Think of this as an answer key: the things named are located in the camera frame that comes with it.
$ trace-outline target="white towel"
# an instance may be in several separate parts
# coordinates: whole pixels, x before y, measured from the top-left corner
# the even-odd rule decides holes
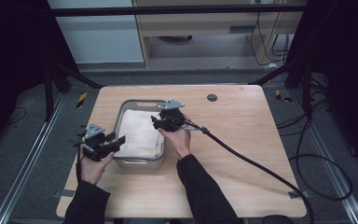
[[[118,131],[118,137],[126,135],[126,143],[120,146],[115,157],[156,158],[162,153],[164,136],[153,127],[151,116],[158,112],[126,110]]]

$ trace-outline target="black wire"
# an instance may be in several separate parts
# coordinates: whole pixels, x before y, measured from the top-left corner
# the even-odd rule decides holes
[[[223,143],[220,139],[218,139],[217,137],[215,137],[213,134],[211,134],[206,128],[201,128],[202,133],[208,135],[210,138],[212,138],[217,144],[219,144],[221,147],[223,147],[224,149],[226,149],[227,151],[231,152],[232,154],[234,154],[235,156],[239,157],[240,159],[242,159],[243,161],[247,161],[248,163],[252,164],[253,166],[259,168],[260,170],[266,172],[269,175],[272,175],[273,177],[275,177],[276,179],[280,180],[281,182],[283,182],[283,184],[287,185],[288,187],[290,187],[291,189],[293,189],[303,200],[304,204],[307,207],[307,210],[309,212],[310,215],[310,223],[314,222],[314,217],[313,217],[313,210],[312,207],[310,206],[310,202],[308,201],[307,197],[305,197],[305,195],[294,185],[292,185],[290,182],[288,182],[287,180],[283,179],[282,177],[280,177],[279,175],[275,174],[274,172],[270,171],[268,168],[264,167],[263,165],[252,161],[244,156],[242,156],[240,153],[238,153],[237,151],[235,151],[234,149],[232,149],[231,147],[227,146],[225,143]]]
[[[254,36],[256,27],[258,28],[258,32],[259,32],[260,37],[261,37],[261,42],[263,43],[264,53],[266,54],[266,56],[267,56],[267,58],[270,60],[270,62],[269,62],[269,63],[260,63],[260,62],[257,60],[257,57],[255,57],[255,61],[257,62],[258,65],[269,65],[270,63],[276,63],[276,62],[278,62],[279,60],[271,59],[271,58],[269,57],[269,54],[267,53],[266,44],[264,43],[264,39],[263,39],[263,36],[261,35],[261,30],[260,30],[260,12],[257,13],[257,20],[256,20],[256,22],[255,22],[255,28],[254,28],[254,30],[252,31],[252,34],[251,34],[251,49],[252,49],[252,51],[253,51],[254,56],[255,56],[255,49],[253,48],[253,36]]]
[[[326,100],[322,100],[320,101],[318,104],[315,104],[313,107],[312,107],[312,112],[316,112],[322,108],[325,107],[325,105],[322,105],[322,104],[326,104],[326,105],[329,105],[329,103],[326,101]]]
[[[285,63],[287,55],[289,53],[289,35],[286,35],[286,37],[285,37],[283,49],[275,49],[274,48],[276,45],[276,42],[278,40],[278,37],[279,37],[279,35],[275,35],[274,42],[272,43],[271,51],[272,51],[273,55],[275,55],[277,57],[282,57],[281,62]]]
[[[283,133],[283,134],[280,134],[280,137],[295,135],[295,134],[299,134],[299,133],[301,133],[301,131],[300,131],[300,132],[296,132],[296,133]]]
[[[321,90],[321,91],[327,91],[327,89],[325,87],[321,87],[321,86],[319,86],[318,84],[315,84],[315,83],[310,83],[310,86],[313,87],[313,89],[318,89],[318,90]]]
[[[80,150],[81,150],[81,145],[78,146],[77,148],[77,162],[76,162],[76,179],[77,179],[77,183],[80,183],[81,180],[81,162],[84,159],[84,155],[82,158],[80,158]]]
[[[289,127],[289,126],[292,126],[292,125],[294,125],[295,123],[300,122],[300,121],[301,121],[303,118],[305,118],[305,117],[306,117],[306,115],[301,116],[301,117],[299,117],[298,119],[295,119],[294,121],[292,121],[292,122],[290,122],[290,123],[288,123],[288,124],[285,124],[285,125],[283,125],[283,126],[277,127],[277,129],[287,128],[287,127]]]
[[[296,159],[296,169],[298,171],[298,176],[301,178],[302,182],[310,189],[312,190],[314,193],[318,194],[319,196],[325,198],[325,199],[329,199],[329,200],[332,200],[332,201],[342,201],[342,200],[345,200],[347,199],[348,197],[351,196],[351,193],[352,193],[352,182],[351,182],[351,179],[346,175],[346,173],[343,171],[343,169],[341,167],[339,167],[338,164],[336,164],[335,162],[325,158],[325,157],[322,157],[322,156],[319,156],[319,155],[313,155],[313,154],[304,154],[304,155],[300,155],[299,154],[299,150],[300,150],[300,147],[301,147],[301,143],[302,143],[302,140],[303,140],[303,137],[304,137],[304,133],[306,131],[306,129],[308,128],[308,126],[310,125],[310,121],[311,119],[307,119],[304,127],[303,127],[303,130],[301,132],[301,135],[299,137],[299,141],[298,141],[298,145],[297,145],[297,149],[296,149],[296,156],[289,159],[289,160],[292,160],[292,159]],[[345,176],[345,178],[347,179],[347,182],[348,182],[348,185],[350,186],[350,189],[349,189],[349,192],[344,195],[343,197],[331,197],[331,196],[328,196],[328,195],[325,195],[325,194],[322,194],[320,191],[314,189],[313,187],[310,186],[310,184],[305,180],[304,176],[302,175],[301,173],[301,170],[300,170],[300,167],[299,167],[299,158],[300,157],[317,157],[317,158],[321,158],[321,159],[324,159],[326,161],[329,161],[329,162],[332,162],[340,171],[341,173]]]
[[[25,116],[27,115],[27,110],[26,110],[24,107],[16,106],[16,109],[21,109],[21,110],[23,110],[23,111],[24,111],[24,114],[22,115],[21,118],[15,120],[15,121],[13,121],[13,122],[7,123],[7,126],[20,122],[20,121],[21,121],[22,119],[24,119]]]
[[[326,95],[326,91],[315,91],[315,92],[313,92],[313,93],[310,95],[310,97],[313,97],[313,96],[316,95],[316,94]]]
[[[300,116],[297,116],[297,117],[295,117],[295,118],[292,118],[292,119],[286,120],[286,121],[284,121],[284,122],[278,123],[278,124],[276,124],[276,126],[280,126],[280,125],[283,125],[284,123],[287,123],[287,122],[289,122],[289,121],[291,121],[291,120],[299,119],[299,118],[304,118],[304,117],[305,117],[305,115],[300,115]]]
[[[348,190],[348,193],[345,194],[344,196],[342,197],[331,197],[331,196],[328,196],[328,195],[325,195],[325,194],[322,194],[320,191],[314,189],[313,187],[310,186],[309,183],[307,183],[305,181],[305,179],[303,178],[302,174],[301,174],[301,171],[297,170],[298,171],[298,174],[301,178],[301,180],[304,182],[304,184],[310,189],[312,190],[314,193],[318,194],[319,196],[325,198],[325,199],[329,199],[329,200],[332,200],[332,201],[342,201],[342,200],[345,200],[347,198],[349,198],[353,192],[353,184],[351,182],[351,179],[348,177],[348,175],[345,173],[345,171],[334,161],[331,161],[329,159],[327,159],[326,157],[323,157],[323,156],[319,156],[319,155],[315,155],[315,154],[300,154],[298,156],[294,156],[292,158],[289,159],[289,161],[291,160],[298,160],[299,158],[302,158],[302,157],[315,157],[315,158],[319,158],[319,159],[322,159],[322,160],[325,160],[325,161],[328,161],[330,163],[332,163],[334,166],[336,166],[338,168],[338,170],[343,174],[343,176],[345,177],[347,183],[348,183],[348,186],[349,186],[349,190]]]

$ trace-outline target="table top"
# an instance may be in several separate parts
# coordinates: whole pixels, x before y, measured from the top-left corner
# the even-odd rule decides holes
[[[209,94],[217,95],[210,102]],[[101,89],[89,123],[113,131],[121,104],[129,99],[174,99],[181,111],[245,157],[296,186],[281,138],[261,87],[246,85],[126,86]],[[121,168],[109,164],[98,186],[111,192],[106,217],[192,217],[185,188],[176,172],[177,155],[166,143],[165,161],[158,169]],[[238,217],[281,214],[303,217],[301,199],[279,180],[232,155],[201,132],[192,132],[191,152],[218,183]],[[65,189],[75,190],[72,167]],[[57,215],[64,217],[71,197],[62,196]]]

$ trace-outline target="black jacket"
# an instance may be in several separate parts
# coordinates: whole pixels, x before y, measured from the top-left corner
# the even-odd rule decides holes
[[[240,223],[222,190],[194,155],[182,158],[176,168],[196,223]],[[81,181],[63,223],[104,223],[109,196],[110,193]]]

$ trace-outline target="metal strip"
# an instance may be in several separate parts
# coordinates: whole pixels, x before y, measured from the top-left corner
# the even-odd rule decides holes
[[[234,12],[303,12],[317,6],[308,4],[256,4],[256,5],[219,5],[219,6],[162,6],[162,7],[94,7],[94,8],[53,8],[28,10],[23,13],[54,17],[84,16],[124,16],[159,14],[199,14]]]
[[[296,105],[300,110],[300,113],[304,114],[304,110],[299,100],[301,99],[301,97],[298,95],[298,92],[295,90],[289,90],[289,91],[292,94],[294,102],[296,102]],[[326,145],[324,144],[324,140],[319,135],[318,129],[316,128],[313,122],[310,123],[310,135],[311,135],[312,142],[314,143],[319,155],[333,161],[332,156],[330,155]],[[335,167],[334,165],[330,164],[327,161],[324,161],[324,168],[326,169],[326,172],[329,175],[334,188],[336,189],[336,193],[339,196],[344,196],[345,193],[348,192],[349,186],[343,174],[338,170],[337,167]],[[347,214],[351,219],[351,222],[353,224],[358,224],[358,202],[356,201],[354,195],[352,194],[348,199],[343,200],[342,204],[345,210],[347,211]]]
[[[61,198],[61,196],[65,196],[65,197],[74,197],[75,195],[75,190],[72,190],[72,189],[63,189],[63,190],[56,190],[54,193],[53,193],[53,197],[54,198]]]
[[[303,193],[306,198],[310,198],[310,193],[307,190],[302,191],[301,193]],[[297,194],[297,192],[295,192],[295,191],[290,191],[289,192],[289,197],[291,199],[296,199],[296,198],[299,198],[301,196],[299,194]]]
[[[10,214],[17,203],[17,200],[20,198],[22,190],[24,189],[32,170],[34,169],[34,165],[36,164],[39,154],[42,151],[46,140],[48,139],[48,135],[51,132],[51,129],[54,126],[54,123],[61,112],[62,103],[64,101],[65,96],[66,94],[59,93],[56,104],[54,106],[56,109],[54,110],[51,119],[46,121],[43,125],[42,130],[37,136],[34,145],[28,154],[27,159],[25,160],[19,173],[17,174],[16,180],[13,182],[10,191],[2,202],[0,206],[0,224],[7,223]]]

